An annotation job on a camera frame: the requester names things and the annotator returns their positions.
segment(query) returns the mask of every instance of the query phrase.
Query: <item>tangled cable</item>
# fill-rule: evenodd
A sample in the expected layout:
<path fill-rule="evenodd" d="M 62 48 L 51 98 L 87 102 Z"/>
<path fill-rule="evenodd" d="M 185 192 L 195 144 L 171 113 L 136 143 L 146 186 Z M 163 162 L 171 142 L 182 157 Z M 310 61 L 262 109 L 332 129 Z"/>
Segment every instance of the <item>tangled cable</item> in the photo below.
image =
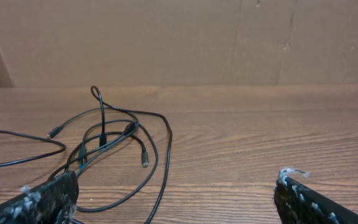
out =
<path fill-rule="evenodd" d="M 146 128 L 141 125 L 139 123 L 139 119 L 134 115 L 134 114 L 146 114 L 146 115 L 151 115 L 151 116 L 156 116 L 161 118 L 166 127 L 167 127 L 167 131 L 169 134 L 169 139 L 168 139 L 168 146 L 167 146 L 167 160 L 165 163 L 165 173 L 164 173 L 164 178 L 163 178 L 163 182 L 161 185 L 161 189 L 160 192 L 158 194 L 157 200 L 155 202 L 155 205 L 148 217 L 148 219 L 146 219 L 145 223 L 150 223 L 157 211 L 157 208 L 161 202 L 164 190 L 165 190 L 165 186 L 167 184 L 167 179 L 168 179 L 168 170 L 169 170 L 169 163 L 170 163 L 170 152 L 171 152 L 171 145 L 172 145 L 172 129 L 168 123 L 168 120 L 161 114 L 158 113 L 153 113 L 153 112 L 146 112 L 146 111 L 136 111 L 136 110 L 125 110 L 125 109 L 121 109 L 112 105 L 107 104 L 106 102 L 103 101 L 102 99 L 102 95 L 101 92 L 99 91 L 99 89 L 96 86 L 92 86 L 91 87 L 91 92 L 92 95 L 99 101 L 100 107 L 99 108 L 94 108 L 88 111 L 84 111 L 72 118 L 70 118 L 69 120 L 65 121 L 62 125 L 54 128 L 52 131 L 50 131 L 47 135 L 47 139 L 44 138 L 40 138 L 40 137 L 35 137 L 35 136 L 28 136 L 25 134 L 19 134 L 19 133 L 13 133 L 13 132 L 9 132 L 9 131 L 0 131 L 0 133 L 6 133 L 6 134 L 13 134 L 16 136 L 21 136 L 21 137 L 25 137 L 25 138 L 31 138 L 31 139 L 36 139 L 36 140 L 40 140 L 40 141 L 44 141 L 44 142 L 49 142 L 49 143 L 53 143 L 56 145 L 61 146 L 62 148 L 59 151 L 55 151 L 55 152 L 50 152 L 47 154 L 43 154 L 41 156 L 35 156 L 35 157 L 30 157 L 27 159 L 22 159 L 22 160 L 18 160 L 18 161 L 12 161 L 12 162 L 5 162 L 0 164 L 0 167 L 2 166 L 10 166 L 10 165 L 14 165 L 14 164 L 19 164 L 22 162 L 29 162 L 29 161 L 33 161 L 35 159 L 41 159 L 47 156 L 51 156 L 54 154 L 57 154 L 59 152 L 62 152 L 66 149 L 65 145 L 58 142 L 58 141 L 54 141 L 51 140 L 51 138 L 54 138 L 61 130 L 63 130 L 64 127 L 66 127 L 67 125 L 69 125 L 73 120 L 79 118 L 80 116 L 83 116 L 86 113 L 92 112 L 92 111 L 97 111 L 100 110 L 101 111 L 101 123 L 95 124 L 92 127 L 90 127 L 83 136 L 82 142 L 74 148 L 74 150 L 70 153 L 70 155 L 68 156 L 67 162 L 66 164 L 62 165 L 61 167 L 59 167 L 57 170 L 55 170 L 50 177 L 48 178 L 49 180 L 52 180 L 60 171 L 64 170 L 68 170 L 70 168 L 70 165 L 75 163 L 75 162 L 79 162 L 81 164 L 80 169 L 76 172 L 76 176 L 77 178 L 80 177 L 80 175 L 87 169 L 87 167 L 94 162 L 94 160 L 96 158 L 98 158 L 100 155 L 102 155 L 103 153 L 105 153 L 106 151 L 114 148 L 115 146 L 117 146 L 119 143 L 123 142 L 124 140 L 126 140 L 127 138 L 132 138 L 133 140 L 137 141 L 141 148 L 142 148 L 142 154 L 141 154 L 141 159 L 142 159 L 142 165 L 143 167 L 147 167 L 149 164 L 149 156 L 147 154 L 147 150 L 145 147 L 145 144 L 143 143 L 143 141 L 141 139 L 139 139 L 136 135 L 134 135 L 134 133 L 140 128 L 148 137 L 153 150 L 154 150 L 154 154 L 155 154 L 155 162 L 154 162 L 154 166 L 152 168 L 152 170 L 150 171 L 150 174 L 145 178 L 145 180 L 138 186 L 136 187 L 131 193 L 127 194 L 125 197 L 123 197 L 122 199 L 118 200 L 117 202 L 111 203 L 110 205 L 107 206 L 103 206 L 100 208 L 83 208 L 83 207 L 77 207 L 77 210 L 79 212 L 87 212 L 87 213 L 94 213 L 94 212 L 102 212 L 105 210 L 108 210 L 110 208 L 114 208 L 120 204 L 122 204 L 123 202 L 125 202 L 126 200 L 130 199 L 132 196 L 134 196 L 153 176 L 157 165 L 158 165 L 158 150 L 157 147 L 154 143 L 153 138 L 151 137 L 151 135 L 149 134 L 149 132 L 146 130 Z M 108 110 L 114 110 L 114 111 L 119 111 L 122 113 L 125 113 L 127 115 L 129 115 L 132 119 L 115 119 L 115 120 L 110 120 L 110 121 L 106 121 L 105 120 L 105 114 L 104 114 L 104 110 L 108 109 Z M 106 124 L 110 124 L 110 123 L 118 123 L 118 122 L 125 122 L 128 123 L 128 125 L 126 126 L 125 130 L 123 131 L 112 131 L 112 132 L 106 132 Z M 92 130 L 94 130 L 97 127 L 101 126 L 101 133 L 91 136 L 89 137 L 89 134 Z M 108 135 L 115 135 L 117 136 L 116 138 L 114 138 L 112 141 L 107 142 L 107 136 Z M 96 149 L 90 150 L 88 152 L 87 148 L 86 148 L 86 144 L 94 139 L 99 139 L 99 147 L 97 147 Z M 71 220 L 72 223 L 82 223 L 78 220 L 72 219 Z"/>

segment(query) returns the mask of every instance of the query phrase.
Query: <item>cable connector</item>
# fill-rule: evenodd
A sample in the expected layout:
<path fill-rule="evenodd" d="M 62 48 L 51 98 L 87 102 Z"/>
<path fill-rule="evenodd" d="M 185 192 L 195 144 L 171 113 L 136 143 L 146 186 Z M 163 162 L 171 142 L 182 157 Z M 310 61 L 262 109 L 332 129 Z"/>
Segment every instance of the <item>cable connector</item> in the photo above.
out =
<path fill-rule="evenodd" d="M 61 126 L 54 128 L 47 135 L 47 139 L 53 139 L 63 128 Z"/>
<path fill-rule="evenodd" d="M 142 165 L 143 168 L 146 168 L 149 165 L 149 155 L 147 151 L 142 151 Z"/>
<path fill-rule="evenodd" d="M 99 147 L 102 147 L 105 144 L 107 144 L 107 136 L 106 134 L 102 133 L 99 137 Z"/>
<path fill-rule="evenodd" d="M 78 157 L 83 157 L 86 154 L 86 149 L 84 147 L 81 147 L 80 151 L 78 152 Z M 80 159 L 78 162 L 83 165 L 88 161 L 87 156 L 85 156 L 84 158 Z"/>
<path fill-rule="evenodd" d="M 131 132 L 133 132 L 133 130 L 136 129 L 136 122 L 131 122 L 129 123 L 126 127 L 125 127 L 125 130 L 124 130 L 124 135 L 127 135 Z"/>

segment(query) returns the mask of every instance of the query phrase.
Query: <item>wooden table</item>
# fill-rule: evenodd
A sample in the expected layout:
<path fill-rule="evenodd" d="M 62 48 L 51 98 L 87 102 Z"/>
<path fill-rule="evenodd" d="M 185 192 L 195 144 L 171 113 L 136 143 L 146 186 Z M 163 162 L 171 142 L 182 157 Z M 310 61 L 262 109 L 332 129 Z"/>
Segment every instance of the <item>wooden table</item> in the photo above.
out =
<path fill-rule="evenodd" d="M 280 223 L 272 198 L 278 172 L 286 166 L 310 172 L 309 179 L 295 178 L 358 213 L 358 85 L 138 86 L 101 92 L 110 104 L 162 113 L 172 125 L 168 185 L 154 223 Z M 0 88 L 0 129 L 46 136 L 97 106 L 89 88 Z M 125 115 L 108 111 L 107 117 Z M 147 218 L 163 179 L 167 132 L 160 119 L 139 117 L 159 149 L 156 173 L 124 204 L 102 213 L 76 213 L 79 220 L 141 223 Z M 23 185 L 45 181 L 100 120 L 94 112 L 65 128 L 55 139 L 68 146 L 66 153 L 0 168 L 0 203 L 18 195 Z M 123 127 L 109 125 L 108 130 Z M 54 149 L 0 135 L 0 162 Z M 151 166 L 141 166 L 137 144 L 124 142 L 115 151 L 81 176 L 78 205 L 116 201 L 149 173 Z"/>

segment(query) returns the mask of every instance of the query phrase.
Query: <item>brown cardboard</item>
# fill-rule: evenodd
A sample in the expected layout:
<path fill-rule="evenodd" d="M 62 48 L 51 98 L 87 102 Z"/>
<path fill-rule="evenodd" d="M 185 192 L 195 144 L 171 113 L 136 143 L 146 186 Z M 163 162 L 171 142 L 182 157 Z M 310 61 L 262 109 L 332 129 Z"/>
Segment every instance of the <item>brown cardboard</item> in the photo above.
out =
<path fill-rule="evenodd" d="M 358 83 L 358 1 L 299 0 L 280 83 Z"/>
<path fill-rule="evenodd" d="M 277 83 L 292 29 L 295 3 L 295 0 L 242 1 L 233 65 L 237 83 Z"/>
<path fill-rule="evenodd" d="M 0 1 L 1 67 L 14 86 L 358 83 L 358 1 Z"/>

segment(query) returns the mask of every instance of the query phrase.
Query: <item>speckled black object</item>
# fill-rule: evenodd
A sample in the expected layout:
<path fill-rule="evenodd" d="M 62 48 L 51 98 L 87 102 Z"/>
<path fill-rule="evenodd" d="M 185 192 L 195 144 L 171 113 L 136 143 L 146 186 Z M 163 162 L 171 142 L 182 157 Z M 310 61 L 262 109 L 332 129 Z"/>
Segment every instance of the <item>speckled black object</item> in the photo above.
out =
<path fill-rule="evenodd" d="M 290 177 L 277 180 L 274 202 L 283 224 L 358 224 L 358 214 Z"/>
<path fill-rule="evenodd" d="M 74 172 L 66 172 L 0 204 L 0 224 L 69 223 L 78 198 Z"/>

